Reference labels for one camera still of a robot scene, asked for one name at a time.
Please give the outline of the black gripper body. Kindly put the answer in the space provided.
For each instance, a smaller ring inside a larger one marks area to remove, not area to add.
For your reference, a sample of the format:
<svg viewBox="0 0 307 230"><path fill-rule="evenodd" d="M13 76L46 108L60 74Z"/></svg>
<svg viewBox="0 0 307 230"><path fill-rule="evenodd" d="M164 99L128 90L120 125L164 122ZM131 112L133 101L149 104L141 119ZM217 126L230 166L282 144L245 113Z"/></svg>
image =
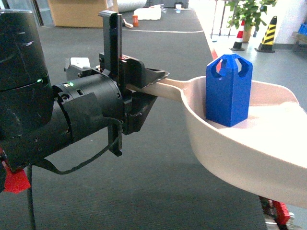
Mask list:
<svg viewBox="0 0 307 230"><path fill-rule="evenodd" d="M126 89L132 76L142 81L143 63L122 55L122 16L114 11L101 11L104 24L104 52L100 56L100 73L54 86L57 114L66 119L67 129L55 134L52 153L59 151L105 127L108 145L96 156L109 150L122 155L121 138L132 92Z"/></svg>

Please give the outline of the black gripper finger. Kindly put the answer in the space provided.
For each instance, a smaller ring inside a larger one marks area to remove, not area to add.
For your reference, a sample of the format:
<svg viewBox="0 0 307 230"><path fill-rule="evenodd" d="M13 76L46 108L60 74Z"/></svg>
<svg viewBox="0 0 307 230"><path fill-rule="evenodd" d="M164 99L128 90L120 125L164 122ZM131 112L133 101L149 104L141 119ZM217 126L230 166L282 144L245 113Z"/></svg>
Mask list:
<svg viewBox="0 0 307 230"><path fill-rule="evenodd" d="M139 132L144 124L157 96L142 92L132 93L131 109L126 115L123 125L123 133L129 135L133 132Z"/></svg>
<svg viewBox="0 0 307 230"><path fill-rule="evenodd" d="M142 87L145 88L162 79L165 79L169 74L170 73L165 70L145 68L144 74L142 75Z"/></svg>

